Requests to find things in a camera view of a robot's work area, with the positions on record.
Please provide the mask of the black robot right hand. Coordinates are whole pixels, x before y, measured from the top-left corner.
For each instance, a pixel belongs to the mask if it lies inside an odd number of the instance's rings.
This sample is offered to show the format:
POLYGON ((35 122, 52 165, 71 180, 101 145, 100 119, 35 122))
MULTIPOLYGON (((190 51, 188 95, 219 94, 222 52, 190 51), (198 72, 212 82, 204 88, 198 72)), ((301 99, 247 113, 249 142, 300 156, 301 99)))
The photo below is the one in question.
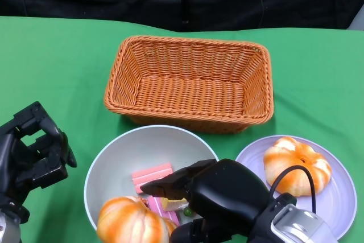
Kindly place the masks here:
POLYGON ((271 224, 286 205, 296 203, 290 194, 274 199, 252 171, 230 159, 198 161, 141 190, 154 197, 186 199, 199 215, 177 227, 171 242, 225 242, 236 234, 249 242, 284 242, 271 224))

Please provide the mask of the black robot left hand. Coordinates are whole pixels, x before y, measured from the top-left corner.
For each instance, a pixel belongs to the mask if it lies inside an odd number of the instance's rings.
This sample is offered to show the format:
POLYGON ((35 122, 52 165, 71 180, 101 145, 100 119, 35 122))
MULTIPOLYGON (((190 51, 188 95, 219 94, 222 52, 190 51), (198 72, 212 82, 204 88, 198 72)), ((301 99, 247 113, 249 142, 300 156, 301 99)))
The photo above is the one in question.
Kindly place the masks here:
POLYGON ((1 196, 22 204, 30 191, 67 178, 67 166, 77 167, 68 137, 40 102, 1 126, 1 196))

